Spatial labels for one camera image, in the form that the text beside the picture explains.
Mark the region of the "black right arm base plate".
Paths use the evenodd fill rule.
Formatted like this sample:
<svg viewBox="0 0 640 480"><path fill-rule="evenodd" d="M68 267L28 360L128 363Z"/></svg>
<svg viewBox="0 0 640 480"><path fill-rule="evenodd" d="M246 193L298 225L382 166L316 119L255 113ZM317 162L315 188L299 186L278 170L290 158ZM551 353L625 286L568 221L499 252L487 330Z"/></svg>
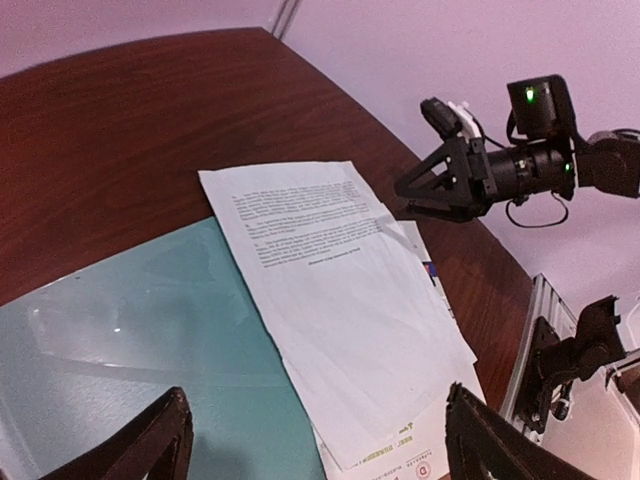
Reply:
<svg viewBox="0 0 640 480"><path fill-rule="evenodd" d="M545 317L535 319L514 408L528 430L539 435L545 432L557 388L576 379L586 381L601 367L627 357L618 332L617 300L609 295L587 305L579 315L575 335L565 339Z"/></svg>

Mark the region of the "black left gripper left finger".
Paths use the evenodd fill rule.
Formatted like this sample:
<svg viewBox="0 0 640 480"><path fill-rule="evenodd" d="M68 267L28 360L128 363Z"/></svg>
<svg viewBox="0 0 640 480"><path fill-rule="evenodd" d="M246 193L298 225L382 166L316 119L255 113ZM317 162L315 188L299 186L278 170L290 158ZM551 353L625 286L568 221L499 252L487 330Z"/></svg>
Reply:
<svg viewBox="0 0 640 480"><path fill-rule="evenodd" d="M114 435L46 474L46 479L185 479L193 417L184 390L171 387Z"/></svg>

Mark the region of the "white printed text sheets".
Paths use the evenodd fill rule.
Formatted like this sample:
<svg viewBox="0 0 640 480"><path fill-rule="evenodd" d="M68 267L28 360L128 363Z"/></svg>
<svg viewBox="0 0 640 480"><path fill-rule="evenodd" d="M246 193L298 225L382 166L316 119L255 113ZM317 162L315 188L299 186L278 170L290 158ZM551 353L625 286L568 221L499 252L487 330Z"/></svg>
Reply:
<svg viewBox="0 0 640 480"><path fill-rule="evenodd" d="M199 180L340 467L382 448L474 363L401 226L351 162L202 170Z"/></svg>

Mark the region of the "teal file folder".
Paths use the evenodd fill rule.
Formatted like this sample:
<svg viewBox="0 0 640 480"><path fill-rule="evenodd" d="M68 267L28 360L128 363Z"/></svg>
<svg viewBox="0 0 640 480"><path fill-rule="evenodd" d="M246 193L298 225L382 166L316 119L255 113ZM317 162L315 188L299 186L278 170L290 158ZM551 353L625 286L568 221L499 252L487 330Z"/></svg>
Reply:
<svg viewBox="0 0 640 480"><path fill-rule="evenodd" d="M209 218L1 309L1 466L35 479L168 388L194 421L193 479L320 479L310 423Z"/></svg>

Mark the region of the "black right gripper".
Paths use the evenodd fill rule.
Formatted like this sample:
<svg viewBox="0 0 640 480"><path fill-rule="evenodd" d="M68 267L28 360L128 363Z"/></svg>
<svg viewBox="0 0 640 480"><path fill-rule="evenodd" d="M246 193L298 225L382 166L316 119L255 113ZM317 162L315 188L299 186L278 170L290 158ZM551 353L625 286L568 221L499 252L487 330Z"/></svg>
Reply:
<svg viewBox="0 0 640 480"><path fill-rule="evenodd" d="M451 155L457 146L457 139L446 140L395 181L394 192L407 201L408 213L463 223L500 202L520 205L544 192L566 201L574 196L574 159L567 137L493 152L473 139Z"/></svg>

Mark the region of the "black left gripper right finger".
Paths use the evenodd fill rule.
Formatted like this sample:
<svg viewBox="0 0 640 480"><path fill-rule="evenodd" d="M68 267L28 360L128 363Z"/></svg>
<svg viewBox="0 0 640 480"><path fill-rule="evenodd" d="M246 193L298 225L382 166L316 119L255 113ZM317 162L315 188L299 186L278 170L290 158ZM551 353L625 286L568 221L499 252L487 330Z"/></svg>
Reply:
<svg viewBox="0 0 640 480"><path fill-rule="evenodd" d="M450 387L445 441L453 479L588 479L522 436L460 383Z"/></svg>

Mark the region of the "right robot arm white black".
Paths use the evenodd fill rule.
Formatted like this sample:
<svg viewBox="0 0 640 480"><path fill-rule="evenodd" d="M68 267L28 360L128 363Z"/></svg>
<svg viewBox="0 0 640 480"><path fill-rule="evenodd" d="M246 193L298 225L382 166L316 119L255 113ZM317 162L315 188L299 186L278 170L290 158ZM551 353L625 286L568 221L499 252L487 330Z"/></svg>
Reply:
<svg viewBox="0 0 640 480"><path fill-rule="evenodd" d="M451 222L482 217L502 203L520 206L549 192L565 203L578 188L639 196L639 132L620 128L584 138L565 79L557 74L511 82L507 145L492 139L466 103L436 97L420 110L442 143L394 184L410 213Z"/></svg>

